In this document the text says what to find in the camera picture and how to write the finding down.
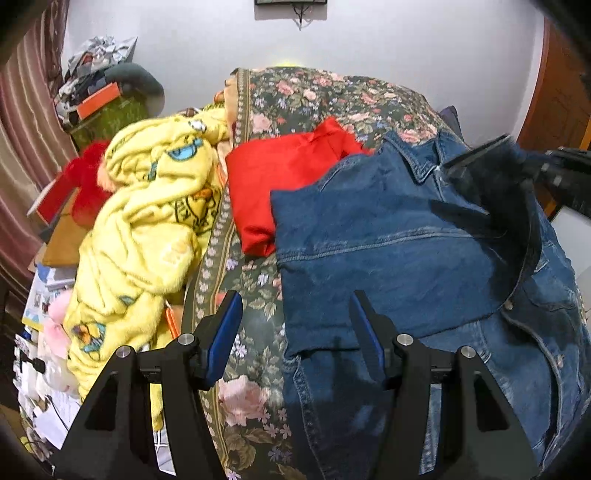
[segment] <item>yellow fleece blanket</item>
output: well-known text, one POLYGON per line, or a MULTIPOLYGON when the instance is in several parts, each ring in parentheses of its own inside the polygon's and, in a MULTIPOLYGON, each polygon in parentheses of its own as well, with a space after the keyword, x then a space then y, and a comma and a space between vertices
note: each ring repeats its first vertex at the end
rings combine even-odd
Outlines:
MULTIPOLYGON (((222 108, 132 124, 107 149, 103 166, 123 187, 80 246, 64 320, 82 398, 121 345, 138 351, 170 341, 164 296, 181 289, 207 247, 221 197, 215 145, 227 138, 222 108)), ((151 404, 159 430, 159 385, 151 386, 151 404)))

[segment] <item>pink striped curtain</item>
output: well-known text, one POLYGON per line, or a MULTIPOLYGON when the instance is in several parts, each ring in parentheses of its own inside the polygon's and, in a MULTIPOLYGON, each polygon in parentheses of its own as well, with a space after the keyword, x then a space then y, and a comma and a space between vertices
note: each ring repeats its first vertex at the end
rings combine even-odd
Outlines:
POLYGON ((25 214, 76 156, 53 105, 68 5, 52 1, 0 72, 0 275, 21 301, 32 279, 27 266, 41 246, 25 214))

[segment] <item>blue denim jacket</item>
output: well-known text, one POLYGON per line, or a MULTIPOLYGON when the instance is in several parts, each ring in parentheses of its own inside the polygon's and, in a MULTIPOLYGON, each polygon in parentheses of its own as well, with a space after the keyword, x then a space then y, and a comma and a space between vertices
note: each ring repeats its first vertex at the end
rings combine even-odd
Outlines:
MULTIPOLYGON (((444 131, 415 147, 389 132, 374 155, 352 155, 305 189, 272 192, 284 398, 309 480, 366 478, 391 405, 350 325, 354 290, 427 346, 472 345, 542 467, 589 402, 591 343, 570 261, 535 204, 541 252, 531 276, 517 281, 519 242, 446 177, 446 164, 465 151, 444 131)), ((436 460, 439 409, 434 385, 422 472, 436 460)))

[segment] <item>red fluffy object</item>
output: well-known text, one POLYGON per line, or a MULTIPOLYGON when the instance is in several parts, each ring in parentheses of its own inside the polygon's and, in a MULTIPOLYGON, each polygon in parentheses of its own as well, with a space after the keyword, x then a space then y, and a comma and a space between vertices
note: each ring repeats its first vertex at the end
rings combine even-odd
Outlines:
POLYGON ((68 183, 80 189, 72 206, 72 218, 88 229, 93 227, 100 209, 112 195, 96 184, 96 172, 108 146, 108 142, 91 143, 80 157, 70 160, 61 173, 68 183))

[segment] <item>silver bolt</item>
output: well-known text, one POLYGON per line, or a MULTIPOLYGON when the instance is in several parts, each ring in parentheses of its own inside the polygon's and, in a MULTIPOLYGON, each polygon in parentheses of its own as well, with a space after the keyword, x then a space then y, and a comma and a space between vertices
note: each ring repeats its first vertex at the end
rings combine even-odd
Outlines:
POLYGON ((401 333, 396 337, 396 341, 400 343, 400 345, 409 346, 413 344, 414 339, 407 333, 401 333))
POLYGON ((125 358, 131 353, 131 347, 129 345, 120 346, 116 353, 119 358, 125 358))
POLYGON ((192 333, 183 333, 178 336, 177 340, 181 345, 189 345, 195 341, 195 337, 192 333))
POLYGON ((476 356, 476 350, 474 350, 471 346, 463 346, 460 349, 460 353, 465 356, 466 358, 474 358, 476 356))

